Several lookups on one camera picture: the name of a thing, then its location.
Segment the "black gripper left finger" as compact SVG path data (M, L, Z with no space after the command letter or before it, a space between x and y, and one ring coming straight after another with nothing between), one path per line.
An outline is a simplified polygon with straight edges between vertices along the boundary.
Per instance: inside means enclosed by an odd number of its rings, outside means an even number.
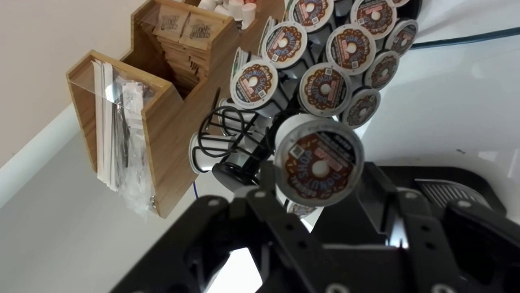
M259 187L254 192L255 198L275 198L277 197L277 179L275 166L272 161L260 164Z

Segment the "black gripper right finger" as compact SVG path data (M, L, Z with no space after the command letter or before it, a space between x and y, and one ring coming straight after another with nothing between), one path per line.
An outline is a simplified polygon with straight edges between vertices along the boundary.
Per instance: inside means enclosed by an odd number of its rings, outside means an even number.
M398 193L395 182L376 164L366 162L359 182L359 200L369 208L384 208Z

